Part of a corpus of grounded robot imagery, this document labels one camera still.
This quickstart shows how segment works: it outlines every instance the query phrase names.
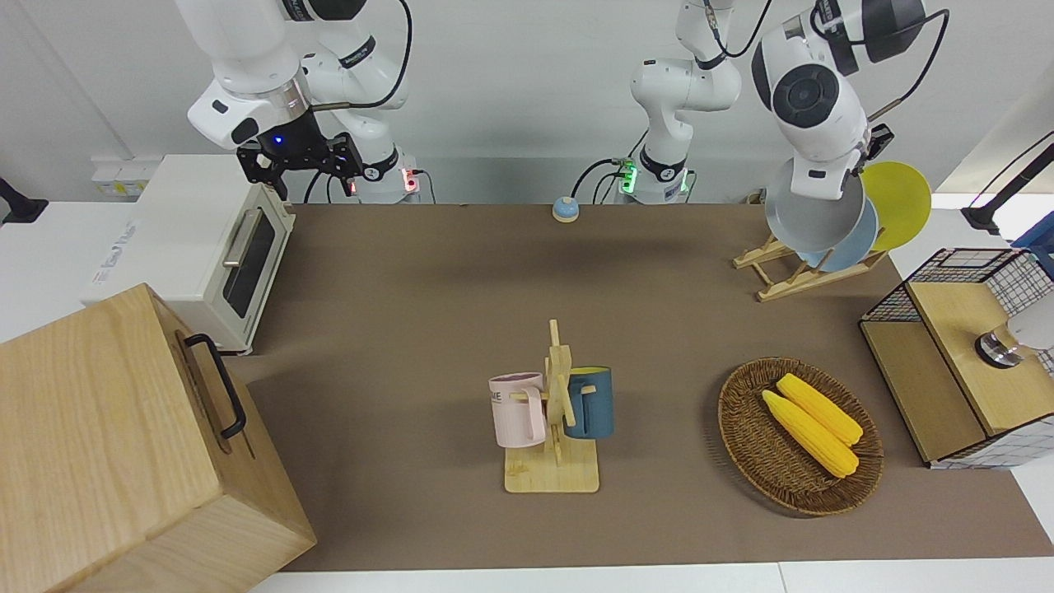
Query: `power outlet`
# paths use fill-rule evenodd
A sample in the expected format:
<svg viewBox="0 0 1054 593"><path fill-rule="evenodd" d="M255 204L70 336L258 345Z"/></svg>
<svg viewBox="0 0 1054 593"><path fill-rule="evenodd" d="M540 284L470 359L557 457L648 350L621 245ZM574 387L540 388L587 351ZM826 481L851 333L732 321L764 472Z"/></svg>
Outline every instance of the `power outlet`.
<svg viewBox="0 0 1054 593"><path fill-rule="evenodd" d="M150 178L161 163L158 158L132 160L94 160L96 170L92 182L109 199L135 201L147 189Z"/></svg>

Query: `wooden crate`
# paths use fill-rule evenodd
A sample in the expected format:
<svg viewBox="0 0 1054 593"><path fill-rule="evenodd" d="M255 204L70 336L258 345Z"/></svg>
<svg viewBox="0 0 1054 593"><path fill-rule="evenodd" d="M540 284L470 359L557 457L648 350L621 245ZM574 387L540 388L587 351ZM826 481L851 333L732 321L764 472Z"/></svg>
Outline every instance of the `wooden crate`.
<svg viewBox="0 0 1054 593"><path fill-rule="evenodd" d="M190 336L140 284L0 344L0 591L245 592L314 545Z"/></svg>
<svg viewBox="0 0 1054 593"><path fill-rule="evenodd" d="M923 461L957 454L1054 414L1054 380L1036 359L999 370L974 341L1007 321L980 282L910 281L921 321L860 324Z"/></svg>

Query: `woven tray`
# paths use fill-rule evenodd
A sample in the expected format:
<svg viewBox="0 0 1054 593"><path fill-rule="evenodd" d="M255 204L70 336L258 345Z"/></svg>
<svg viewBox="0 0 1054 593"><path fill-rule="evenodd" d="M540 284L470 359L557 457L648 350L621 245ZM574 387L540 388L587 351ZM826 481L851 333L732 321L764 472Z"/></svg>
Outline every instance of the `woven tray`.
<svg viewBox="0 0 1054 593"><path fill-rule="evenodd" d="M768 412L761 391L779 393L776 382L787 373L819 390L863 428L863 437L853 447L860 458L853 475L838 479L828 474ZM721 389L718 423L733 462L747 481L805 515L856 509L875 492L882 475L882 441L860 401L829 375L799 360L759 359L737 369Z"/></svg>

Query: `yellow corn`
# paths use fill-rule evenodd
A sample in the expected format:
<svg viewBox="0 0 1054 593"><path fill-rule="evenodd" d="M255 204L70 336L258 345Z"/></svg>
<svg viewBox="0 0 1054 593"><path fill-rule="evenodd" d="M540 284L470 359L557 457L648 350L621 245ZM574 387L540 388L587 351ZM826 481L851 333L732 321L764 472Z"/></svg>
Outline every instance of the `yellow corn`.
<svg viewBox="0 0 1054 593"><path fill-rule="evenodd" d="M798 408L804 410L823 428L831 431L831 434L838 437L838 440L853 447L860 442L863 436L863 429L857 424L856 420L850 418L848 414L842 412L835 402L826 396L817 392L808 383L804 382L797 375L786 374L780 379L776 387L780 392Z"/></svg>
<svg viewBox="0 0 1054 593"><path fill-rule="evenodd" d="M844 478L856 472L860 459L845 443L838 440L805 411L793 401L782 398L768 390L761 392L773 417L790 433L814 459L820 462L831 475Z"/></svg>

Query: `green light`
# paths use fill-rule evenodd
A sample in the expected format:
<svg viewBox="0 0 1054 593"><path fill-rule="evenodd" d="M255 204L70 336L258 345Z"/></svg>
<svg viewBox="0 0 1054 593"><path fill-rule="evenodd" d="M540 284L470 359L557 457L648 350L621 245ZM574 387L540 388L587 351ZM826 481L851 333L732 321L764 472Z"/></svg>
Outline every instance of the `green light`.
<svg viewBox="0 0 1054 593"><path fill-rule="evenodd" d="M631 195L637 187L637 165L626 163L626 172L622 174L622 193Z"/></svg>

